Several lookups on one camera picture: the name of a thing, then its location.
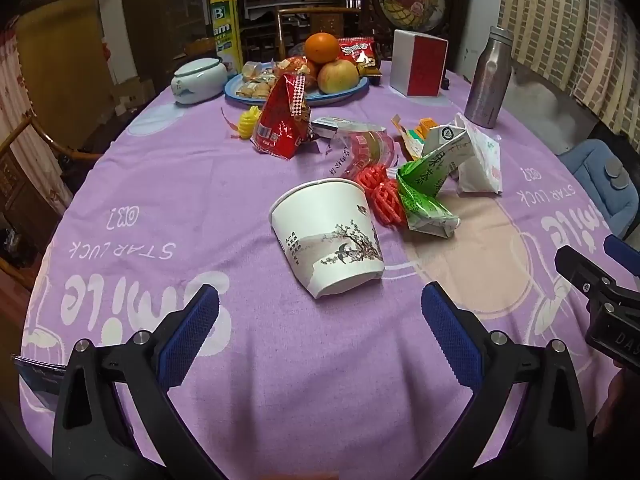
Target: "bottle cap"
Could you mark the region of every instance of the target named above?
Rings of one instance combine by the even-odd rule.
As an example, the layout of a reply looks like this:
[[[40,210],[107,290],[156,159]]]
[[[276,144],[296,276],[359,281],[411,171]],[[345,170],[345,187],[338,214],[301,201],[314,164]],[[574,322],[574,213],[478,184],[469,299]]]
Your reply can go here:
[[[500,41],[501,43],[505,43],[509,46],[513,45],[513,33],[505,28],[492,26],[489,31],[489,39]]]

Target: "orange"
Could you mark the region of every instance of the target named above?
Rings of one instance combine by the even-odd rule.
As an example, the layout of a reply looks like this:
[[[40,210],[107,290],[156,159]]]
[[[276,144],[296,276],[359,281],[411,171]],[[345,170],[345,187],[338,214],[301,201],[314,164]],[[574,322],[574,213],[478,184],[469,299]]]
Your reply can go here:
[[[335,36],[318,32],[305,41],[305,56],[311,61],[324,64],[334,61],[340,54],[340,44]]]

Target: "blue seat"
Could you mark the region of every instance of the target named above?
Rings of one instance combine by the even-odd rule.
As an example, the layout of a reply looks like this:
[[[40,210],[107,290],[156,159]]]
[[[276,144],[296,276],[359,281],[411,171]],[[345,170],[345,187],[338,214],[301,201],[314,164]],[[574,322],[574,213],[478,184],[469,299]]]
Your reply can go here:
[[[611,232],[622,238],[638,212],[638,191],[631,180],[625,189],[611,185],[605,164],[616,156],[609,147],[599,139],[587,139],[558,158],[593,200]]]

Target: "apple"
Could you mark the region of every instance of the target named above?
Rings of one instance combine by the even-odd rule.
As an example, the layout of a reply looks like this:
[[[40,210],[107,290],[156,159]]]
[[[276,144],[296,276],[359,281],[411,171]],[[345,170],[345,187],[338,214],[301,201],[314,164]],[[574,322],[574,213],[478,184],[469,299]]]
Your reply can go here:
[[[358,85],[358,69],[346,59],[337,59],[324,65],[318,73],[318,87],[325,94],[344,92]]]

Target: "jar lid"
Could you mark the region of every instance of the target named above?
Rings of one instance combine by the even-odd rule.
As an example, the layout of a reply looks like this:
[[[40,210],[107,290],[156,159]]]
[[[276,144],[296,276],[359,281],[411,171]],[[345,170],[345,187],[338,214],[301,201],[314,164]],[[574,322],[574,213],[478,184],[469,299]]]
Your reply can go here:
[[[489,31],[489,38],[508,45],[513,44],[513,32],[506,28],[495,27],[495,25],[493,25]]]
[[[203,70],[216,66],[218,63],[220,63],[220,60],[214,57],[203,57],[201,59],[196,59],[182,65],[178,70],[175,71],[175,76],[184,77],[189,74],[202,72]]]

